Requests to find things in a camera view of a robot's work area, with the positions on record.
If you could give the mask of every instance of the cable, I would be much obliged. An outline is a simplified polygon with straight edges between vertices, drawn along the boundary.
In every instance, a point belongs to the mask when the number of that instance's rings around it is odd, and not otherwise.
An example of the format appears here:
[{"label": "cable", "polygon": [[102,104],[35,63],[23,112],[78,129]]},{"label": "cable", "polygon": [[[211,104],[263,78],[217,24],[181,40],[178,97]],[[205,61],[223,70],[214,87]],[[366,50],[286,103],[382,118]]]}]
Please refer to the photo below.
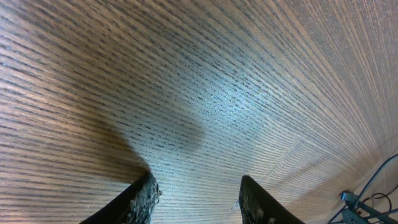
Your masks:
[{"label": "cable", "polygon": [[390,158],[388,158],[388,160],[384,161],[383,164],[381,164],[380,168],[373,174],[372,178],[367,182],[367,184],[365,185],[365,187],[362,189],[361,193],[359,194],[358,198],[356,199],[353,208],[355,209],[356,206],[358,205],[359,200],[361,199],[361,197],[363,196],[363,194],[365,194],[365,191],[368,189],[368,187],[371,185],[371,183],[373,182],[374,178],[377,177],[377,175],[379,175],[380,171],[383,170],[384,166],[386,164],[388,164],[391,160],[393,160],[394,158],[398,157],[398,154],[395,154],[393,156],[391,156]]},{"label": "cable", "polygon": [[[371,183],[373,182],[374,178],[377,177],[377,175],[379,175],[380,171],[383,170],[383,168],[394,158],[398,157],[398,154],[395,154],[393,156],[391,156],[390,158],[388,158],[386,161],[383,162],[383,164],[381,164],[381,166],[379,167],[379,169],[373,174],[373,176],[370,178],[370,180],[367,182],[367,184],[365,185],[365,187],[362,189],[361,193],[359,194],[358,198],[355,200],[353,209],[356,210],[356,206],[358,205],[359,200],[361,199],[361,197],[364,195],[365,191],[368,189],[368,187],[371,185]],[[398,188],[398,185],[392,190],[390,191],[388,194],[383,194],[386,195],[388,198],[388,195],[393,193],[393,191],[395,191],[395,189]],[[340,209],[340,211],[338,211],[338,213],[333,216],[330,221],[328,222],[328,224],[332,224],[332,221],[344,210],[344,208],[346,208],[347,205],[345,205],[342,209]]]}]

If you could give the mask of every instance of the black object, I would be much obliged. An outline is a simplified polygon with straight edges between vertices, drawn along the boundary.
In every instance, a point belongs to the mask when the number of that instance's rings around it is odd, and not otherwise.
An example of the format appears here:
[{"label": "black object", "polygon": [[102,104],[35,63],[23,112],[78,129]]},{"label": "black object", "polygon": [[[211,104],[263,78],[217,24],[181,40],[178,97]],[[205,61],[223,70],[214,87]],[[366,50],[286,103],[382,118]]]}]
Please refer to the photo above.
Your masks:
[{"label": "black object", "polygon": [[155,177],[146,173],[80,224],[149,224],[161,194]]},{"label": "black object", "polygon": [[[385,162],[383,162],[383,164],[381,164],[379,169],[373,174],[371,179],[367,182],[365,187],[362,189],[362,191],[359,194],[359,196],[355,195],[354,193],[352,193],[350,191],[342,192],[341,195],[340,195],[340,199],[344,200],[346,205],[335,216],[333,216],[331,218],[331,220],[328,222],[328,224],[337,224],[337,223],[347,223],[347,224],[365,223],[365,224],[370,224],[369,219],[372,219],[372,218],[377,218],[379,220],[376,223],[382,223],[383,222],[385,224],[398,224],[397,220],[394,220],[394,219],[388,217],[390,214],[398,212],[398,208],[397,209],[392,209],[391,200],[388,197],[388,195],[393,193],[393,191],[395,191],[395,189],[397,189],[398,186],[394,187],[394,189],[392,191],[390,191],[388,194],[376,193],[376,194],[372,194],[371,198],[366,198],[362,202],[360,201],[361,197],[365,194],[365,191],[369,188],[369,186],[374,181],[374,179],[379,175],[379,173],[383,170],[383,168],[385,168],[385,166],[391,160],[395,159],[396,157],[398,157],[398,154],[395,154],[395,155],[391,156]],[[380,198],[384,198],[384,197],[388,199],[389,204],[390,204],[388,212],[381,213],[381,212],[379,212],[379,211],[377,211],[377,210],[373,209],[372,207],[369,207],[369,206],[367,206],[365,204],[365,202],[367,200],[380,199]],[[358,212],[359,208],[367,211],[370,214],[370,216],[361,217],[360,213]],[[333,222],[333,220],[339,214],[343,215],[343,219],[341,221]]]},{"label": "black object", "polygon": [[248,175],[242,177],[239,206],[243,224],[304,224]]}]

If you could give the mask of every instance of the wood grain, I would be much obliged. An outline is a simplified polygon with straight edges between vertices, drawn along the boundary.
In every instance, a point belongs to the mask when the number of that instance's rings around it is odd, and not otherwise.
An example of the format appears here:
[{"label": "wood grain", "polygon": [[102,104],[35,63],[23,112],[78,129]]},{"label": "wood grain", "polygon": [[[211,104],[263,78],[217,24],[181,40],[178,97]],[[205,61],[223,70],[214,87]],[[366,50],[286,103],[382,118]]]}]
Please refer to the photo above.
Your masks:
[{"label": "wood grain", "polygon": [[397,11],[0,0],[0,222],[78,223],[147,169],[154,223],[241,223],[244,174],[327,222],[397,152]]}]

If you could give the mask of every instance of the black cable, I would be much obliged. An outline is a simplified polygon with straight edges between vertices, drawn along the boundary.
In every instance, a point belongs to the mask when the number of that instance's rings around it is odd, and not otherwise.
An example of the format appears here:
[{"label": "black cable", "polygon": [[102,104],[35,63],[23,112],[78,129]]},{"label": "black cable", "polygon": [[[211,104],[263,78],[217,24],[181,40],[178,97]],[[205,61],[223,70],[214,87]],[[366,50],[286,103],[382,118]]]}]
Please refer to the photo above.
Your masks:
[{"label": "black cable", "polygon": [[[359,194],[358,198],[355,200],[355,203],[354,203],[354,206],[353,206],[354,210],[355,210],[356,206],[358,205],[359,200],[360,200],[361,197],[364,195],[365,191],[368,189],[368,187],[369,187],[369,186],[371,185],[371,183],[373,182],[374,178],[377,177],[377,175],[379,175],[380,171],[383,170],[384,166],[386,166],[391,160],[393,160],[393,159],[396,158],[396,157],[398,157],[398,154],[395,154],[395,155],[391,156],[390,158],[388,158],[386,161],[383,162],[383,164],[381,164],[381,166],[379,167],[379,169],[373,174],[373,176],[370,178],[370,180],[366,183],[365,187],[362,189],[362,191],[361,191],[361,193]],[[395,187],[391,192],[389,192],[389,193],[386,194],[386,195],[391,194],[396,188],[398,188],[398,186]],[[347,205],[345,205],[342,209],[340,209],[340,211],[338,211],[338,213],[330,219],[330,221],[328,222],[328,224],[332,224],[331,221],[333,221],[333,220],[343,211],[343,209],[344,209],[345,207],[347,207]]]},{"label": "black cable", "polygon": [[383,194],[383,193],[375,193],[375,194],[372,194],[372,198],[374,198],[374,199],[386,198],[386,199],[388,200],[388,203],[390,204],[388,211],[391,212],[391,210],[392,210],[392,203],[391,203],[390,198],[389,198],[386,194]]},{"label": "black cable", "polygon": [[380,171],[383,170],[385,165],[387,165],[391,160],[393,160],[396,157],[398,157],[398,154],[391,156],[390,158],[388,158],[388,160],[384,161],[383,164],[381,164],[379,169],[373,174],[372,178],[367,182],[367,184],[365,185],[365,187],[362,189],[361,193],[359,194],[358,198],[355,200],[355,203],[353,206],[354,209],[356,208],[356,206],[357,206],[359,200],[361,199],[361,197],[363,196],[363,194],[365,194],[365,191],[368,189],[368,187],[373,182],[374,178],[377,177],[377,175],[379,175]]},{"label": "black cable", "polygon": [[[395,190],[397,190],[398,189],[398,185],[396,185],[396,187],[394,187],[390,192],[388,192],[388,193],[386,193],[386,195],[387,196],[390,196],[390,194],[392,194]],[[380,199],[380,198],[383,198],[383,197],[385,197],[385,196],[382,196],[382,197],[374,197],[373,199]]]}]

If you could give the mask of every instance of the black plastic part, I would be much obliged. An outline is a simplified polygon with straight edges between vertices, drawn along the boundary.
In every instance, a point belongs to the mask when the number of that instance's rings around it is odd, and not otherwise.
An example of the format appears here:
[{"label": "black plastic part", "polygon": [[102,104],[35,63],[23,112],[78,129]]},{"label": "black plastic part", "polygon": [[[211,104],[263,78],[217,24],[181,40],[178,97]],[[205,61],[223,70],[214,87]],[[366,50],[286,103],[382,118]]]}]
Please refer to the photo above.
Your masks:
[{"label": "black plastic part", "polygon": [[115,199],[103,207],[94,215],[88,217],[80,224],[113,224],[118,223],[127,212],[130,201],[135,199],[139,191],[150,180],[152,174],[146,173],[140,179],[136,180],[126,190],[120,193]]},{"label": "black plastic part", "polygon": [[248,175],[239,192],[243,224],[304,224]]}]

